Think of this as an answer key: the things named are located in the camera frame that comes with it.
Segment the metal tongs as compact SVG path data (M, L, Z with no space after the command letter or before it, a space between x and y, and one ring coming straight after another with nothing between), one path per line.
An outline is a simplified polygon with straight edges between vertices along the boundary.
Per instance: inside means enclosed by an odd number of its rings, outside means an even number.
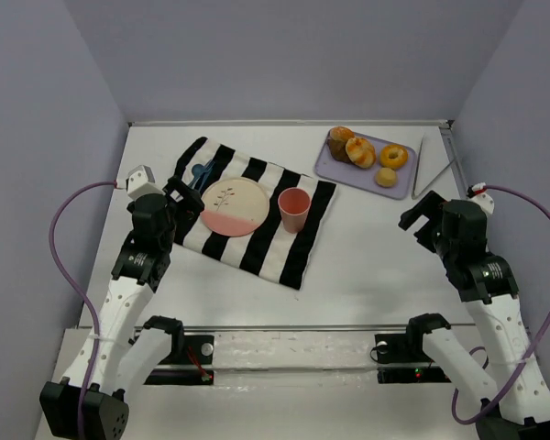
M426 136L422 136L420 140L420 146L417 152L417 161L415 164L415 170L413 175L412 191L411 198L413 200L420 199L430 188L438 181L447 171L453 168L457 163L457 156L453 154L453 158L422 188L419 186L420 183L420 169L422 163L422 156L424 153L424 146L426 143Z

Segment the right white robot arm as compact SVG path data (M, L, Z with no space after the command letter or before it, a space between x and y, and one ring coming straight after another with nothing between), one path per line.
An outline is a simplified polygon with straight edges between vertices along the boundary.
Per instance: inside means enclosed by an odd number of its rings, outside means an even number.
M494 210L490 186L469 190L466 200L446 200L430 191L401 215L409 229L420 217L417 242L441 260L448 281L470 314L480 335L490 371L463 348L450 323L439 313L412 318L407 347L437 364L455 387L480 410L455 420L475 427L481 439L550 439L550 390L535 349L550 325L529 336L523 324L519 288L508 262L488 249L488 217Z

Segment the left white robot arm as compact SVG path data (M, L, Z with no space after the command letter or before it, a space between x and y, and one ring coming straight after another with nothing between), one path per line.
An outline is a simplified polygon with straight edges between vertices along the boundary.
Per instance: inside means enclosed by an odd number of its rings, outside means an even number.
M111 271L104 303L86 301L93 327L71 365L48 381L39 402L52 435L63 439L119 439L127 428L128 398L158 364L181 352L181 321L155 315L134 333L136 320L171 264L180 214L204 209L200 194L180 178L164 188L143 170L126 178L132 228Z

